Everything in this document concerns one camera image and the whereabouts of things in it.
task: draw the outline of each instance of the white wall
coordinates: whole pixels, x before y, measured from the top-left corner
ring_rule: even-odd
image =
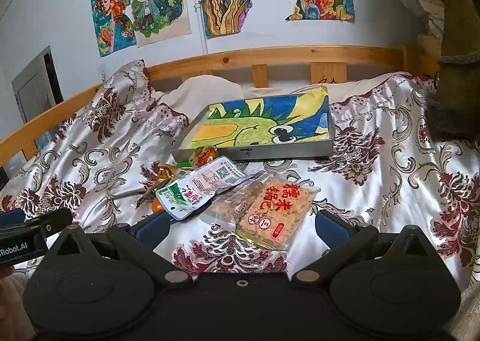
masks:
[[[417,21],[399,0],[354,0],[354,23],[285,22],[295,0],[253,0],[242,32],[208,40],[209,52],[299,44],[352,44],[396,47],[414,43]],[[0,14],[10,0],[0,0]],[[22,121],[11,81],[45,47],[51,47],[63,97],[100,82],[121,65],[145,59],[147,65],[202,54],[194,0],[187,0],[192,34],[100,58],[90,0],[13,0],[0,21],[0,138]]]

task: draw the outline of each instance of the metal tray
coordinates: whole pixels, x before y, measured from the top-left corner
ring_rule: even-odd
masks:
[[[180,134],[173,143],[172,155],[177,163],[188,162],[195,149],[181,148],[184,140],[189,137],[193,129],[205,119],[209,111],[206,106],[189,126]],[[234,161],[251,159],[285,159],[285,158],[309,158],[321,157],[333,154],[333,142],[335,139],[335,126],[333,118],[328,110],[328,139],[314,140],[312,142],[296,142],[285,144],[258,144],[250,146],[218,147],[219,156],[226,156]]]

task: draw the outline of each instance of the wooden bed frame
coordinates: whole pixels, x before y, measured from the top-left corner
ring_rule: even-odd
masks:
[[[360,46],[286,46],[254,48],[219,52],[148,67],[151,82],[180,76],[182,81],[193,76],[212,74],[226,68],[251,66],[255,87],[268,87],[267,64],[310,63],[310,81],[315,83],[343,83],[347,81],[347,64],[379,64],[389,71],[408,71],[413,75],[434,76],[438,71],[436,59],[427,56],[417,46],[398,49]],[[0,166],[19,151],[28,161],[37,154],[34,140],[69,118],[86,105],[101,84],[54,106],[9,137],[0,142]]]

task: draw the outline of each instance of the door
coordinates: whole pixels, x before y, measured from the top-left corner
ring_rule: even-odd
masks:
[[[33,59],[11,83],[24,123],[55,105],[44,55],[45,53],[42,52]],[[38,150],[41,150],[51,140],[57,129],[57,127],[52,128],[35,140]]]

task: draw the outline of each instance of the orange fruit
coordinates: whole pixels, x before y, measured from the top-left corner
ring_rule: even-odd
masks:
[[[163,207],[162,207],[162,204],[160,204],[160,201],[158,201],[158,199],[153,200],[152,211],[153,212],[158,212],[158,211],[162,211],[162,210],[163,210]]]

